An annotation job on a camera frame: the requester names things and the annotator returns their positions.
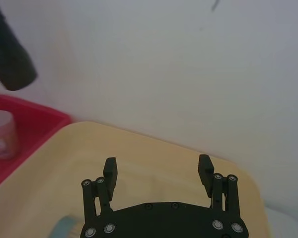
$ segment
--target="wooden table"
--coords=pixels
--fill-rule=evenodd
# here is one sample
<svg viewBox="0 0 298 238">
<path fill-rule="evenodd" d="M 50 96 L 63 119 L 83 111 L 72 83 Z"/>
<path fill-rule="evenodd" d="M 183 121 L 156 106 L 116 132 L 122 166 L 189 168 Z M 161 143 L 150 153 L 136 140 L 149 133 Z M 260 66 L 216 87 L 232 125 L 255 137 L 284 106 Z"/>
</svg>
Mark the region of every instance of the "wooden table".
<svg viewBox="0 0 298 238">
<path fill-rule="evenodd" d="M 197 172 L 199 154 L 94 122 L 71 124 L 0 186 L 0 238 L 46 238 L 61 217 L 70 214 L 83 218 L 80 183 L 101 176 L 108 157 L 116 157 L 118 164 L 111 202 L 114 210 L 158 201 L 209 206 Z M 270 238 L 254 180 L 231 162 L 214 157 L 211 160 L 215 172 L 239 178 L 241 216 L 249 237 Z"/>
</svg>

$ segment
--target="jar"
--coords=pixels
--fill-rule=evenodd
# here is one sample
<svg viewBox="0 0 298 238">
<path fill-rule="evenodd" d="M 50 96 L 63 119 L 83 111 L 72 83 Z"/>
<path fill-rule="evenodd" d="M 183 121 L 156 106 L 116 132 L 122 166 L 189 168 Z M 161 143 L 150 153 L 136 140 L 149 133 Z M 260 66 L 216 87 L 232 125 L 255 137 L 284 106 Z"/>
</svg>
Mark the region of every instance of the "jar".
<svg viewBox="0 0 298 238">
<path fill-rule="evenodd" d="M 0 159 L 11 159 L 19 150 L 13 115 L 0 111 Z"/>
</svg>

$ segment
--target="jar lid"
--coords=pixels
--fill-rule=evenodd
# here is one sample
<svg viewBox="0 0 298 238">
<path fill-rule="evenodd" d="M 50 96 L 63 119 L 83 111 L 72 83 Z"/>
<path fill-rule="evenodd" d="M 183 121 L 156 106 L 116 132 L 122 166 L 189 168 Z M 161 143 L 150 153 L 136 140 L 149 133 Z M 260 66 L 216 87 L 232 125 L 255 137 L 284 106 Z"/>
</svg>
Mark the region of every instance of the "jar lid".
<svg viewBox="0 0 298 238">
<path fill-rule="evenodd" d="M 13 115 L 10 112 L 0 110 L 0 130 L 13 127 Z"/>
</svg>

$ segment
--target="red tray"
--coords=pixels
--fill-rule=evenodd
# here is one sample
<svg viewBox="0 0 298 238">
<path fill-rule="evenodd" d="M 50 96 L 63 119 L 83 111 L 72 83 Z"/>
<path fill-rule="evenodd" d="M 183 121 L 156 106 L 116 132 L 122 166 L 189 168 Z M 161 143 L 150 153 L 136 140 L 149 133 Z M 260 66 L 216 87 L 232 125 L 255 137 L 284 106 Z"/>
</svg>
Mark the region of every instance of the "red tray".
<svg viewBox="0 0 298 238">
<path fill-rule="evenodd" d="M 20 152 L 11 160 L 0 160 L 0 183 L 63 126 L 69 115 L 19 98 L 0 95 L 0 110 L 13 114 Z"/>
</svg>

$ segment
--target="light blue object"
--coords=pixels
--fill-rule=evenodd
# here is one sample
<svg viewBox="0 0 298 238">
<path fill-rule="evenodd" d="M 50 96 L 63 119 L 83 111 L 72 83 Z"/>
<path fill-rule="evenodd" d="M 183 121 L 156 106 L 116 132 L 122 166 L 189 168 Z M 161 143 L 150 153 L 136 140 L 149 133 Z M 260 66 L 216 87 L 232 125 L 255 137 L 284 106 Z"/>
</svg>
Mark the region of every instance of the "light blue object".
<svg viewBox="0 0 298 238">
<path fill-rule="evenodd" d="M 70 216 L 63 217 L 54 226 L 48 238 L 68 238 L 68 234 L 78 221 Z"/>
</svg>

